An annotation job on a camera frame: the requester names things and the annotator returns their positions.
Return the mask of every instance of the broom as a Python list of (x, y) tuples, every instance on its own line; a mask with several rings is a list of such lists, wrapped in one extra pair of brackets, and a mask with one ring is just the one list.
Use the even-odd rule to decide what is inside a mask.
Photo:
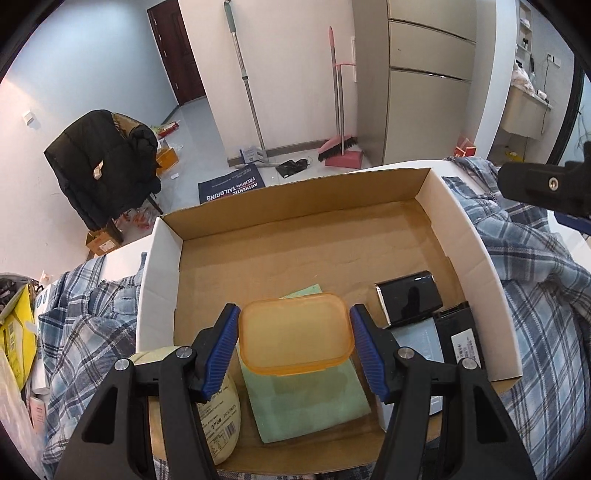
[(318, 149), (318, 161), (324, 161), (327, 158), (336, 157), (337, 155), (343, 155), (345, 150), (351, 148), (357, 144), (357, 138), (352, 135), (345, 135), (344, 133), (344, 119), (341, 115), (344, 112), (339, 111), (339, 93), (342, 97), (342, 87), (339, 89), (338, 74), (340, 73), (340, 65), (336, 63), (336, 52), (335, 52), (335, 35), (332, 27), (329, 27), (329, 42), (330, 42), (330, 53), (332, 55), (332, 66), (333, 66), (333, 86), (335, 89), (335, 117), (336, 117), (336, 130), (337, 135), (329, 139), (324, 145)]

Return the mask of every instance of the green mop grip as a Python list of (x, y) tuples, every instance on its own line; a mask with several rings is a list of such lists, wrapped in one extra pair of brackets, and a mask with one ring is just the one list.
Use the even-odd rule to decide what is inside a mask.
[(228, 27), (230, 27), (230, 33), (236, 33), (236, 24), (234, 23), (234, 15), (232, 15), (232, 7), (230, 6), (230, 0), (225, 0), (223, 3), (224, 10), (226, 11), (226, 17), (228, 19)]

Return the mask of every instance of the white box side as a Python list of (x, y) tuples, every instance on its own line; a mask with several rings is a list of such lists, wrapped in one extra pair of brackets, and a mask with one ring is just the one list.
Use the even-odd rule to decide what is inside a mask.
[(435, 171), (427, 174), (417, 200), (431, 219), (433, 232), (470, 303), (489, 380), (520, 377), (523, 368), (511, 311), (478, 232)]
[(152, 248), (146, 258), (139, 293), (136, 352), (174, 344), (178, 265), (183, 240), (160, 218), (156, 218), (151, 236)]

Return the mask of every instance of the orange lid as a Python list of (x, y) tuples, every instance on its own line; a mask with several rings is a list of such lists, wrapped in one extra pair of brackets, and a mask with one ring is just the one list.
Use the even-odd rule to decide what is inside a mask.
[(345, 302), (332, 293), (254, 301), (240, 313), (238, 329), (242, 361), (259, 375), (334, 367), (355, 346)]

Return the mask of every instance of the plaid blanket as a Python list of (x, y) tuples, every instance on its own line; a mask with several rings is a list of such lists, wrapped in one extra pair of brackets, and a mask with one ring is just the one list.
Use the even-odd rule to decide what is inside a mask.
[(39, 337), (50, 384), (42, 462), (52, 478), (78, 421), (119, 358), (135, 352), (142, 266), (133, 277), (99, 282), (104, 257), (65, 273), (39, 315)]
[(502, 197), (482, 158), (450, 158), (483, 189), (446, 178), (484, 242), (515, 323), (523, 377), (501, 395), (538, 479), (566, 458), (589, 420), (591, 274), (573, 261), (548, 212)]

